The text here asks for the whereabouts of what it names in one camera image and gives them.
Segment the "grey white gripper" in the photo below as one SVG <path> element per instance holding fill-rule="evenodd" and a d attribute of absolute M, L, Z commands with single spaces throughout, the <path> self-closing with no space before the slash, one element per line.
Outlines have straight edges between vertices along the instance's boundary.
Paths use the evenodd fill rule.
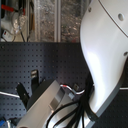
<path fill-rule="evenodd" d="M 44 81 L 39 86 L 39 72 L 32 70 L 31 90 L 34 93 L 29 99 L 22 83 L 16 87 L 22 103 L 27 106 L 27 113 L 16 128 L 75 128 L 75 125 L 68 125 L 72 117 L 58 124 L 59 120 L 76 109 L 77 104 L 73 104 L 56 80 Z"/>

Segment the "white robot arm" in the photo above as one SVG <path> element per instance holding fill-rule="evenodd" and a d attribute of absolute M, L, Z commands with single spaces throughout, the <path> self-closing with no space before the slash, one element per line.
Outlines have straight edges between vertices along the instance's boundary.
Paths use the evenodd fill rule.
<path fill-rule="evenodd" d="M 128 0 L 92 0 L 80 28 L 89 68 L 85 91 L 73 101 L 57 81 L 34 88 L 16 128 L 91 128 L 118 93 L 128 58 Z"/>

